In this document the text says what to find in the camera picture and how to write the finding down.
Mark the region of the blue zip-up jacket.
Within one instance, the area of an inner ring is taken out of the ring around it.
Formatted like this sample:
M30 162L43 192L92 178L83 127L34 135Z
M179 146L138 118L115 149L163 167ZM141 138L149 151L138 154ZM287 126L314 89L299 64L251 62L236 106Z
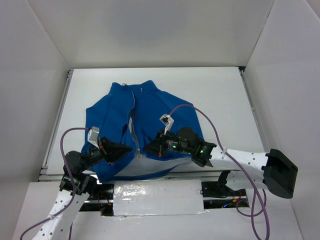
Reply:
M186 154L178 152L168 152L159 157L157 153L143 150L156 138L158 131L164 128L160 117L169 114L177 106L181 107L173 114L171 131L176 134L179 129L190 127L202 138L201 126L192 103L158 89L151 80L133 85L112 83L109 93L86 109L85 126L99 128L100 136L127 145L132 150L114 164L102 161L94 165L91 171L97 174L99 181L110 181L124 170L134 160L136 150L140 150L146 160L153 164L164 163L164 170L141 173L140 178L161 176L170 171L170 162L177 166L179 159L187 158Z

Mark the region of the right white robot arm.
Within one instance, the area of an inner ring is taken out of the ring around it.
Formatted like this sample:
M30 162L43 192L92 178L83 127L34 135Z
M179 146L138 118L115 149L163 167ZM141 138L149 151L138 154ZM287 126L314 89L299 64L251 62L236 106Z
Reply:
M298 167L277 149L262 153L221 149L184 127L177 134L159 131L143 150L160 158L172 152L188 154L200 167L223 168L217 184L223 196L253 187L284 199L294 195Z

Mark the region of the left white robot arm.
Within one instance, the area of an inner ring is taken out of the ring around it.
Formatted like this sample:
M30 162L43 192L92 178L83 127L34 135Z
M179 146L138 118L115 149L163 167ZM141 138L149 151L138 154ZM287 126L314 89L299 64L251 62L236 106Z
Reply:
M64 175L57 197L48 217L37 224L40 229L33 237L34 240L65 240L85 201L99 196L97 179L84 171L100 162L114 164L132 150L104 136L99 137L94 144L86 153L73 150L64 155Z

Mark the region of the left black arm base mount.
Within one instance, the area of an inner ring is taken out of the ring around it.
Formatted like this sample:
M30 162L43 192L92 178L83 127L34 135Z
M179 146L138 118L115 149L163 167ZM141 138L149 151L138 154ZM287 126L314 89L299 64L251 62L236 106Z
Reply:
M97 192L90 196L82 206L84 212L98 212L103 217L114 215L114 184L106 183L97 186Z

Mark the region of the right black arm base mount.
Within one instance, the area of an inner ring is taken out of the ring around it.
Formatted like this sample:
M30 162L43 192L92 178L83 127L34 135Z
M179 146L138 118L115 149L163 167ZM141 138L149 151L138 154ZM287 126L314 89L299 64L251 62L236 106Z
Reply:
M246 195L246 191L244 189L240 190L232 190L227 187L227 176L230 174L230 170L224 170L220 174L217 181L203 181L201 183L201 191L200 194L205 198L217 198L217 199L225 199L227 197L236 197L241 198Z

